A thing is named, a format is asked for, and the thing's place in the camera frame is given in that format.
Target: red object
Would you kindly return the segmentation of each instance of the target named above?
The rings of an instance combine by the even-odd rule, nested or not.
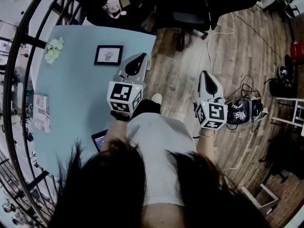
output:
[[[291,43],[290,55],[294,63],[304,64],[304,42]]]

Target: black chair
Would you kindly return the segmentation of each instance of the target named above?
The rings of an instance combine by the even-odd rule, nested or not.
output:
[[[257,0],[157,0],[157,24],[160,28],[181,28],[178,50],[182,51],[185,31],[193,29],[202,32],[214,30],[219,17],[230,12],[251,8]]]
[[[202,32],[203,39],[208,35],[210,20],[205,0],[157,0],[156,26],[161,28],[181,28],[177,49],[185,46],[185,32],[193,29]]]
[[[87,20],[97,26],[107,26],[145,32],[141,24],[154,10],[156,0],[129,0],[130,4],[123,8],[126,15],[118,19],[111,18],[103,6],[107,0],[83,0]]]

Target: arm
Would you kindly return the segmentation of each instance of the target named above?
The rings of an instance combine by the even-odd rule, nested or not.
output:
[[[215,161],[214,135],[213,130],[201,128],[196,148],[198,154],[206,155],[212,162]]]
[[[127,124],[128,122],[125,121],[116,119],[113,120],[111,127],[109,128],[104,138],[102,151],[107,151],[109,149],[109,142],[113,139],[119,139],[123,142],[125,141],[127,135]]]

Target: wooden floor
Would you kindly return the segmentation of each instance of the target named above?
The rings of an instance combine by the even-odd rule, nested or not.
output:
[[[269,93],[268,84],[264,82],[275,77],[277,67],[284,65],[284,56],[290,54],[291,42],[288,24],[282,23],[277,14],[253,12],[255,10],[254,7],[252,11],[238,11],[236,15],[255,28],[280,57],[235,14],[232,14],[235,32],[232,35],[215,34],[209,42],[211,68],[223,86],[224,96],[233,93],[244,76],[249,74],[269,112],[254,133],[250,123],[240,125],[233,131],[224,126],[215,140],[218,166],[238,187],[244,185],[251,193],[257,190],[268,173],[268,169],[258,160],[267,151],[268,139],[279,130],[278,126],[270,124],[271,117],[285,115],[285,110],[279,109]],[[183,52],[176,50],[178,29],[160,29],[157,33],[152,70],[146,76],[145,97],[151,98],[154,93],[161,93],[162,114],[183,121],[193,136],[197,136],[199,131],[192,104],[198,97],[199,75],[202,70],[210,71],[207,42],[213,32],[233,31],[232,16],[222,16],[215,31],[208,31],[206,40],[202,40],[202,34],[197,31],[193,36],[187,35]],[[152,26],[154,17],[155,14],[152,14],[150,20],[146,21],[145,28]],[[281,178],[277,176],[271,177],[266,184],[281,199],[278,207],[267,217],[274,228],[283,225],[304,198],[304,182],[288,172],[285,175],[289,178],[284,184],[280,184]]]

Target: light blue table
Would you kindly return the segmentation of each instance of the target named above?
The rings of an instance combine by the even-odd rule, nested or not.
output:
[[[106,95],[118,66],[95,66],[97,46],[122,45],[123,61],[142,52],[150,56],[156,38],[117,28],[55,26],[49,40],[59,37],[63,50],[52,65],[42,58],[35,91],[50,96],[51,133],[33,127],[37,162],[54,176],[76,140],[81,140],[83,160],[96,154],[91,135],[108,129],[112,120]]]

